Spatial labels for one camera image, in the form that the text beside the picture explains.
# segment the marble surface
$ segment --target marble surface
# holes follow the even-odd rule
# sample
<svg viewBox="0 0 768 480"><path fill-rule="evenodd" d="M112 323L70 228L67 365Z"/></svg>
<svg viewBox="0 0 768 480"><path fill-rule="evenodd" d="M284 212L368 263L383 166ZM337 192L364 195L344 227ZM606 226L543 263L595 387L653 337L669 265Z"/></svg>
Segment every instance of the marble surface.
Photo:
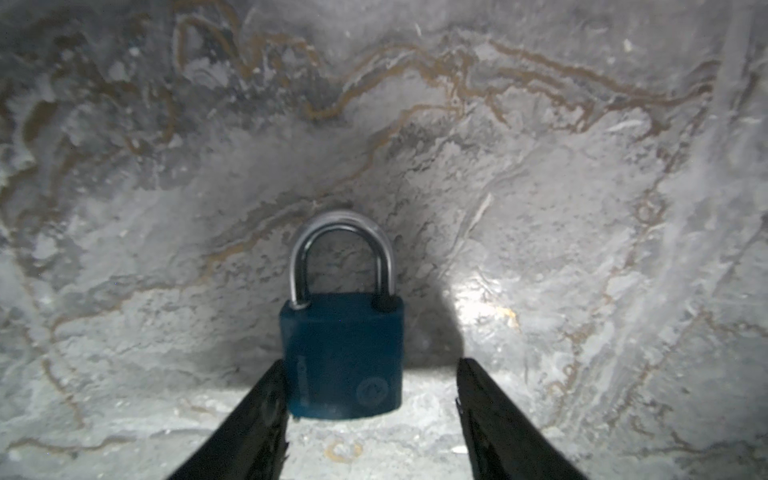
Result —
<svg viewBox="0 0 768 480"><path fill-rule="evenodd" d="M280 357L296 228L380 223L397 412L282 478L469 478L475 357L591 478L768 476L757 2L0 3L0 478L161 478ZM364 243L310 258L365 290Z"/></svg>

